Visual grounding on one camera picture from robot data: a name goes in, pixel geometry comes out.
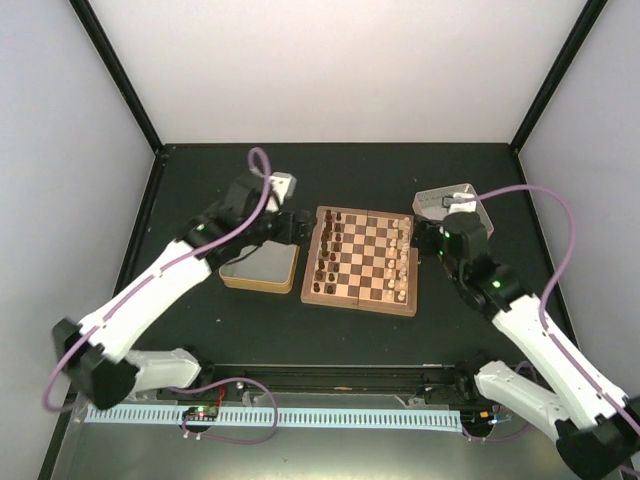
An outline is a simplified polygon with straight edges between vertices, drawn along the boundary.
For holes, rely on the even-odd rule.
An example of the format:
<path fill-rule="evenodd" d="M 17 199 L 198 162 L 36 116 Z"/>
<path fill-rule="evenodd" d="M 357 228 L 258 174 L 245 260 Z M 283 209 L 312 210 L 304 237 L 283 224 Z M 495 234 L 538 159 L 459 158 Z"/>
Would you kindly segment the dark bishop piece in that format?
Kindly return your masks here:
<path fill-rule="evenodd" d="M 331 234 L 329 232 L 324 232 L 321 236 L 321 248 L 326 250 L 328 248 L 328 242 L 331 238 Z"/>

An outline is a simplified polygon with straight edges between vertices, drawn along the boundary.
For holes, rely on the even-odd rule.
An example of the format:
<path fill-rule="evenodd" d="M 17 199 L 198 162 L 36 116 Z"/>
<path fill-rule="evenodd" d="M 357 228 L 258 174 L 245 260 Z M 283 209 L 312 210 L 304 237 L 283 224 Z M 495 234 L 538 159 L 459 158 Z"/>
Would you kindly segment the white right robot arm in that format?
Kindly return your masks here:
<path fill-rule="evenodd" d="M 457 396 L 502 404 L 544 433 L 581 479 L 603 479 L 639 451 L 639 400 L 607 380 L 564 335 L 511 267 L 494 260 L 478 214 L 417 222 L 411 239 L 443 265 L 460 297 L 505 335 L 545 380 L 477 354 L 459 365 Z"/>

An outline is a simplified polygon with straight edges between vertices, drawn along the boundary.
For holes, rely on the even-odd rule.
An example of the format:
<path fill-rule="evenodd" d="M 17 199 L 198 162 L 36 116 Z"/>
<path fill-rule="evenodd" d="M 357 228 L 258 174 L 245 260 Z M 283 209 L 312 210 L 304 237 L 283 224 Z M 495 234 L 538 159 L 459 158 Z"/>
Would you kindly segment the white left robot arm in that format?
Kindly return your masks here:
<path fill-rule="evenodd" d="M 252 173 L 235 179 L 226 197 L 190 219 L 159 257 L 118 295 L 79 322 L 60 320 L 52 330 L 62 370 L 96 408 L 110 409 L 146 390 L 178 389 L 193 399 L 214 388 L 213 372 L 188 348 L 140 351 L 141 335 L 183 294 L 243 250 L 267 242 L 302 245 L 315 221 L 283 203 L 296 179 L 276 172 L 268 180 Z"/>

